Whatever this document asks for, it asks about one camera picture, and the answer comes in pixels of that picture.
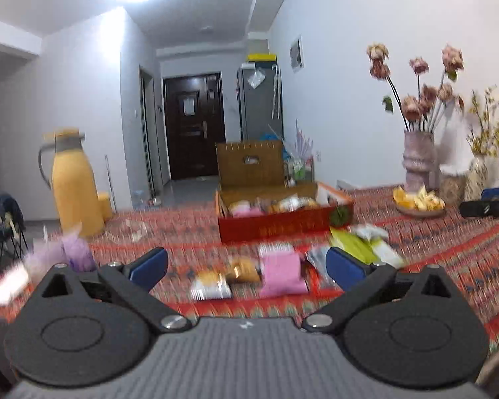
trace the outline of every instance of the metal screw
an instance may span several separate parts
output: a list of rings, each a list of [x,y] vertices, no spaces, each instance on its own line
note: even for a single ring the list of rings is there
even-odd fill
[[[322,328],[330,326],[333,323],[333,318],[325,313],[314,313],[309,315],[305,321],[313,328]]]
[[[168,315],[161,319],[161,325],[165,329],[178,330],[187,325],[188,320],[181,315]]]

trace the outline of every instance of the plate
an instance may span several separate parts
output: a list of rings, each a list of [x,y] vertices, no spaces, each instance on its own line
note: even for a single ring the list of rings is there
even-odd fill
[[[429,218],[429,217],[440,217],[443,214],[445,214],[445,209],[441,210],[432,210],[432,211],[421,211],[421,210],[416,210],[415,208],[405,208],[401,207],[400,205],[396,204],[395,208],[398,209],[400,213],[406,214],[407,216],[410,217],[417,217],[417,218]]]

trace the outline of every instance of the door frame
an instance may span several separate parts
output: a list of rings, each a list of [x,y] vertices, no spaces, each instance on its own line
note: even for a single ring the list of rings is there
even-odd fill
[[[206,72],[206,73],[198,73],[195,75],[183,75],[183,76],[167,76],[163,78],[163,109],[164,109],[164,129],[165,129],[165,134],[166,134],[166,154],[168,155],[168,166],[170,170],[172,170],[172,166],[170,163],[170,153],[168,152],[168,138],[169,138],[169,129],[170,125],[167,124],[166,122],[166,81],[172,81],[173,79],[190,79],[190,78],[196,78],[197,76],[212,76],[215,75],[218,78],[218,95],[220,96],[220,119],[221,119],[221,127],[222,131],[224,132],[224,139],[226,139],[226,123],[224,119],[224,93],[222,91],[222,73],[220,71],[211,71],[211,72]]]
[[[146,115],[146,103],[144,102],[144,94],[146,93],[146,90],[142,88],[142,74],[145,74],[151,78],[152,82],[152,96],[153,96],[153,115],[154,115],[154,121],[151,122],[155,125],[155,141],[157,143],[157,156],[159,159],[159,164],[161,164],[161,152],[159,150],[159,137],[157,133],[157,103],[155,100],[155,76],[150,73],[148,69],[145,69],[144,66],[139,64],[139,92],[140,92],[140,104],[141,104],[141,111],[140,111],[140,118],[141,118],[141,126],[142,126],[142,141],[143,141],[143,146],[144,146],[144,159],[146,161],[146,178],[148,180],[148,186],[150,190],[150,195],[158,195],[163,191],[163,170],[159,169],[159,172],[161,173],[161,186],[156,187],[155,186],[155,181],[154,181],[154,176],[153,176],[153,171],[152,171],[152,160],[150,157],[150,149],[149,149],[149,144],[150,144],[150,139],[148,136],[148,119]]]

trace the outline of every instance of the brown door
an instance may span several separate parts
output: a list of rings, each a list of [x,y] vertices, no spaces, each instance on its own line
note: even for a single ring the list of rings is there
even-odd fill
[[[164,80],[170,173],[174,180],[217,176],[217,142],[225,142],[220,74]]]

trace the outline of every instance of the refrigerator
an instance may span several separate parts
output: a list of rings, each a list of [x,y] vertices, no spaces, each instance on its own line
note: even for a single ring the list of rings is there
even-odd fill
[[[281,77],[276,77],[272,68],[274,64],[276,63],[256,63],[256,69],[264,73],[265,79],[255,89],[248,83],[248,79],[255,74],[254,69],[241,68],[237,72],[242,141],[259,140],[273,134],[270,126],[277,136],[281,139],[283,137]],[[274,90],[276,103],[272,115]]]

